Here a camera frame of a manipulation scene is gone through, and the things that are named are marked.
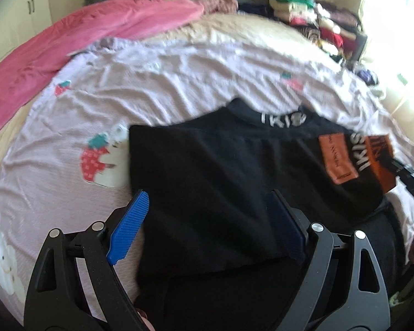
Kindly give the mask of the white bag of clothes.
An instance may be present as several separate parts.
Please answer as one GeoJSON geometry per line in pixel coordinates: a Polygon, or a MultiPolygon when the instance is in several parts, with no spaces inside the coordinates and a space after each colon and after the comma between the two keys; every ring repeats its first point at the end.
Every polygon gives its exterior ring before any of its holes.
{"type": "Polygon", "coordinates": [[[373,96],[379,99],[386,97],[386,89],[380,84],[377,74],[372,70],[359,68],[354,71],[354,74],[366,84],[373,96]]]}

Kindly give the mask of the dark navy garment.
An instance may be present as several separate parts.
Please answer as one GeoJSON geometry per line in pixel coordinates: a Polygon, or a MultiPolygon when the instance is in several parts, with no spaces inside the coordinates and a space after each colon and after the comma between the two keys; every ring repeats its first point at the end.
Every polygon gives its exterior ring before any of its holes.
{"type": "Polygon", "coordinates": [[[274,17],[273,9],[268,4],[239,3],[238,10],[246,14],[254,14],[268,19],[274,17]]]}

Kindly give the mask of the dusty pink fluffy garment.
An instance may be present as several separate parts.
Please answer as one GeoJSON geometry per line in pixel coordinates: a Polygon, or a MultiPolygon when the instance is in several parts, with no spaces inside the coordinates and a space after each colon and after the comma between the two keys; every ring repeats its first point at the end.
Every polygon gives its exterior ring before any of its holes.
{"type": "Polygon", "coordinates": [[[204,8],[204,14],[234,14],[238,10],[237,0],[196,0],[204,8]]]}

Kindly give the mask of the pink fleece blanket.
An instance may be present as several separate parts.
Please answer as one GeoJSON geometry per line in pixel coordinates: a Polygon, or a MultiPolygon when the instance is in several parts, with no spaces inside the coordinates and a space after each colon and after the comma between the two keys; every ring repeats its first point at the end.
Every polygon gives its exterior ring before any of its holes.
{"type": "Polygon", "coordinates": [[[71,53],[106,37],[151,37],[197,20],[203,12],[194,0],[104,0],[55,22],[0,62],[0,130],[50,83],[71,53]]]}

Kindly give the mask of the cream wardrobe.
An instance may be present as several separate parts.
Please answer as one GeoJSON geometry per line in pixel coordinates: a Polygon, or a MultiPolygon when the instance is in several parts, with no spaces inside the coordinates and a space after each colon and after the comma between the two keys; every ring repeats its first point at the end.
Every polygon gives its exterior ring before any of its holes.
{"type": "Polygon", "coordinates": [[[0,0],[0,62],[51,24],[48,0],[0,0]]]}

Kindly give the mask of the pile of folded clothes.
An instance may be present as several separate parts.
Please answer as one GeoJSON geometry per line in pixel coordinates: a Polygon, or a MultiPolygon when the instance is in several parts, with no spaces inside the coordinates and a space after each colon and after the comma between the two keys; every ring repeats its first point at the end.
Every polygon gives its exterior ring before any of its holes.
{"type": "Polygon", "coordinates": [[[358,15],[322,0],[268,0],[274,19],[294,28],[335,62],[358,61],[367,35],[358,15]]]}

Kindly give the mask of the lilac strawberry print duvet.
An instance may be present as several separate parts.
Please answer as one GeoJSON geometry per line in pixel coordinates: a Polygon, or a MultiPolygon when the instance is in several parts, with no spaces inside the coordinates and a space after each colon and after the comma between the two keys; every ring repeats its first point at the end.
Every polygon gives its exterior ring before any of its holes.
{"type": "MultiPolygon", "coordinates": [[[[300,107],[366,136],[385,135],[414,166],[414,146],[369,88],[348,71],[247,43],[140,43],[104,39],[79,51],[31,108],[0,167],[0,301],[22,324],[30,278],[52,228],[78,232],[123,207],[130,178],[131,126],[172,126],[243,100],[252,110],[300,107]]],[[[401,182],[386,193],[405,246],[414,235],[414,198],[401,182]]],[[[144,225],[116,265],[134,303],[144,225]]]]}

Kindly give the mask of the black orange IKISS sweater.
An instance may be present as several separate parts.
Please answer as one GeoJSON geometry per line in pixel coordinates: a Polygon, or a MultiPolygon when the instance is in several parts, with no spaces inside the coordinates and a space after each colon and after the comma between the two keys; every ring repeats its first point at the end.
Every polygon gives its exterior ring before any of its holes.
{"type": "Polygon", "coordinates": [[[131,187],[150,199],[135,306],[157,330],[273,330],[301,271],[280,242],[284,218],[268,211],[273,190],[331,232],[363,230],[392,291],[405,246],[374,142],[390,144],[305,107],[264,114],[241,99],[131,126],[131,187]]]}

